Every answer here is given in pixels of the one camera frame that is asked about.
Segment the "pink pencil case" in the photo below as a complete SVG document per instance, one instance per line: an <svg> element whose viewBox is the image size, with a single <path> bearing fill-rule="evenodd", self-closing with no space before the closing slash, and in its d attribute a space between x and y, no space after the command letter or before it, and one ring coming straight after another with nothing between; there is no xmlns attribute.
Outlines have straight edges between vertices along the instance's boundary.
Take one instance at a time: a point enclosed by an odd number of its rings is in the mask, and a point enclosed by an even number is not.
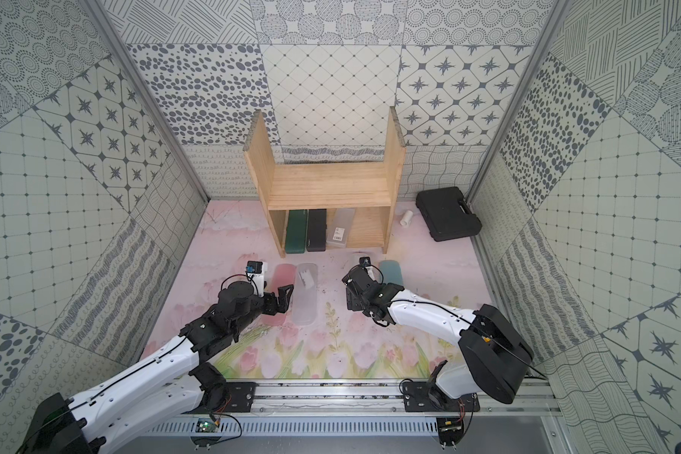
<svg viewBox="0 0 681 454"><path fill-rule="evenodd" d="M286 285L292 285L295 280L296 266L293 264L280 264L272 271L272 279L267 287L267 291L272 291L276 296L279 295L278 289ZM263 315L260 321L269 327L281 327L286 321L287 314L278 313L274 316Z"/></svg>

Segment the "clear white pencil case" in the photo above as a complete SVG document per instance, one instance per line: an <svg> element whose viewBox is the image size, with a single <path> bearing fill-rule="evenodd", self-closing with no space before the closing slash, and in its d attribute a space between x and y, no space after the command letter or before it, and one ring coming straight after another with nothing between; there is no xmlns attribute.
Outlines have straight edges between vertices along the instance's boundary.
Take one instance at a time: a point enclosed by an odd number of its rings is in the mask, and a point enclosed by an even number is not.
<svg viewBox="0 0 681 454"><path fill-rule="evenodd" d="M291 321L304 327L315 322L318 314L319 278L316 264L297 266L291 302Z"/></svg>

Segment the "teal pencil case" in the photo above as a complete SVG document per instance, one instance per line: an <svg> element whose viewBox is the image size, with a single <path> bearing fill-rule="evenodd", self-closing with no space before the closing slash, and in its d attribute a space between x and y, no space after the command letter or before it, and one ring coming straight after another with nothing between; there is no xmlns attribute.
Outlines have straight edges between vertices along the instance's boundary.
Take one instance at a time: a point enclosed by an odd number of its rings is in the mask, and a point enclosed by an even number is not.
<svg viewBox="0 0 681 454"><path fill-rule="evenodd" d="M397 261L394 260L383 260L378 265L381 273L383 274L384 283L397 284L399 286L404 286L403 275L401 272L401 267Z"/></svg>

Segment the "clear pencil case with label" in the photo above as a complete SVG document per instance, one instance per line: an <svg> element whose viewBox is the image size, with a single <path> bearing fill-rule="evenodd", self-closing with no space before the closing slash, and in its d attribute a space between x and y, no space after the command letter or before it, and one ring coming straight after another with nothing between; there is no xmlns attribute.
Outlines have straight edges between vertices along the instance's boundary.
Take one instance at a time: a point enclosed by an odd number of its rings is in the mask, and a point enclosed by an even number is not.
<svg viewBox="0 0 681 454"><path fill-rule="evenodd" d="M327 246L345 248L355 219L354 208L337 208L327 227Z"/></svg>

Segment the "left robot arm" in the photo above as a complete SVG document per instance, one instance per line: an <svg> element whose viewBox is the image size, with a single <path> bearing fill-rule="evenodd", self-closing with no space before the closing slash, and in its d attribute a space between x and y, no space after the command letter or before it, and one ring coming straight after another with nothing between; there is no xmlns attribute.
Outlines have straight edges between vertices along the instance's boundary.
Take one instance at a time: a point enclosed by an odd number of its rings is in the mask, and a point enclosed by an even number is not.
<svg viewBox="0 0 681 454"><path fill-rule="evenodd" d="M143 361L70 398L47 397L19 452L111 453L178 414L227 409L232 391L211 359L259 316L287 312L293 291L292 285L262 292L252 281L230 284L216 304Z"/></svg>

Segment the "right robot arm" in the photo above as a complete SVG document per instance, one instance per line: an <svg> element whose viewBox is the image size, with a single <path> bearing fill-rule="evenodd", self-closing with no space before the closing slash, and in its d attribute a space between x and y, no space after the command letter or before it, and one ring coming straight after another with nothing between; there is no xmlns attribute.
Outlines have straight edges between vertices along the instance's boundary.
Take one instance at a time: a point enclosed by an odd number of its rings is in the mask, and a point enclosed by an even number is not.
<svg viewBox="0 0 681 454"><path fill-rule="evenodd" d="M488 304L461 309L423 298L401 285L380 283L357 265L342 278L349 310L381 327L405 325L459 347L463 362L440 363L427 386L438 409L468 395L511 404L532 368L533 351L505 316Z"/></svg>

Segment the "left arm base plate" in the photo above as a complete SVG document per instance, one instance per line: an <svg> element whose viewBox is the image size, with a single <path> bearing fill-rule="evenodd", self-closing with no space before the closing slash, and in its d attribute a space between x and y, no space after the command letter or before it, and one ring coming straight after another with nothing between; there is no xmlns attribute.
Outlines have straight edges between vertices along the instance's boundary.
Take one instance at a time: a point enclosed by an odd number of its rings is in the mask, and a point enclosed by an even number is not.
<svg viewBox="0 0 681 454"><path fill-rule="evenodd" d="M204 392L202 408L212 414L220 412L248 414L252 410L256 391L257 383L251 381L230 381L213 385Z"/></svg>

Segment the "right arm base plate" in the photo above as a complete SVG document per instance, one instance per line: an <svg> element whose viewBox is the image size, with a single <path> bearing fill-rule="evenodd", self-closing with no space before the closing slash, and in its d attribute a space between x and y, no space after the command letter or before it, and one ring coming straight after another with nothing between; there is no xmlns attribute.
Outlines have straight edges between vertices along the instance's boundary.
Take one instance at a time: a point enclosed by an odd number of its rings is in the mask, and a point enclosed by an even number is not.
<svg viewBox="0 0 681 454"><path fill-rule="evenodd" d="M478 412L480 403L475 395L463 395L457 399L447 397L428 381L405 378L399 382L406 412Z"/></svg>

